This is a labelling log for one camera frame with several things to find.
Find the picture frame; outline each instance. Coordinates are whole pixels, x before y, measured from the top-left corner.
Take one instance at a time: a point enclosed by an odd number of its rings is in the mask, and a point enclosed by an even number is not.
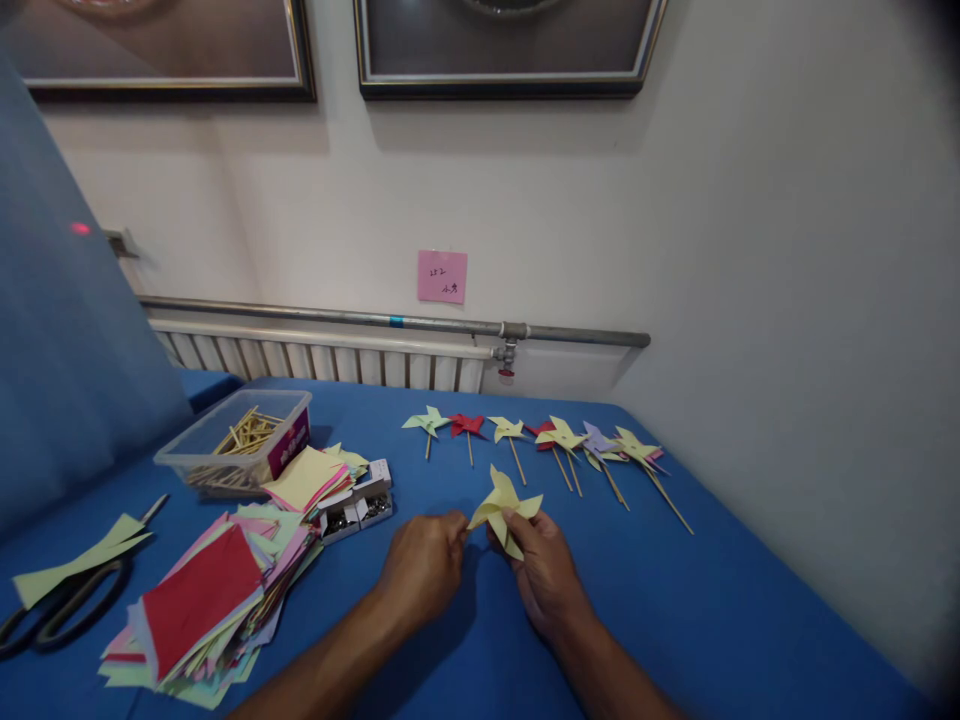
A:
[[[667,0],[354,0],[360,93],[632,98],[666,7]]]
[[[14,5],[0,45],[37,102],[317,100],[305,0]]]

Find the white radiator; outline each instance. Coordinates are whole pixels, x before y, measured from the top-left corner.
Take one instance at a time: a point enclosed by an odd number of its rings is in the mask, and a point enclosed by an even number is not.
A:
[[[480,392],[492,348],[151,318],[171,361],[191,370],[420,390]]]

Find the scissors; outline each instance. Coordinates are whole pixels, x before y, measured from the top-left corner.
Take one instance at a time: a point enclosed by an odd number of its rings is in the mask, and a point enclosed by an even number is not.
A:
[[[169,497],[169,495],[163,495],[147,511],[146,515],[140,518],[144,527],[160,511]],[[21,607],[7,619],[3,626],[0,626],[0,661],[23,652],[31,645],[37,652],[45,653],[59,650],[72,643],[93,627],[113,606],[130,581],[132,572],[133,558],[131,551],[127,551],[103,565],[98,565],[67,578],[57,589],[44,598],[41,603],[44,608],[43,613],[34,626],[17,639],[8,642],[17,626],[30,614],[29,610]],[[111,575],[114,576],[113,586],[107,591],[103,599],[91,608],[86,616],[60,632],[64,623],[83,607],[90,596]]]

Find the box of pushpins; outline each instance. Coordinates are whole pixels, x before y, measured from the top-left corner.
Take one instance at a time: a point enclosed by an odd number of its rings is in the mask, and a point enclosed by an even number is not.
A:
[[[360,532],[360,518],[353,500],[353,490],[344,490],[317,504],[320,539],[324,545]]]
[[[357,485],[353,489],[353,499],[361,530],[381,523],[393,515],[393,495],[386,478]]]
[[[153,458],[202,497],[250,498],[280,477],[310,441],[310,400],[302,390],[238,390]]]

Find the person's left hand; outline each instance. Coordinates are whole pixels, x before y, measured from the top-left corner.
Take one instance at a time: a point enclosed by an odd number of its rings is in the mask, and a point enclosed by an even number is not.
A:
[[[393,536],[376,591],[411,632],[446,610],[460,587],[467,517],[418,515]]]

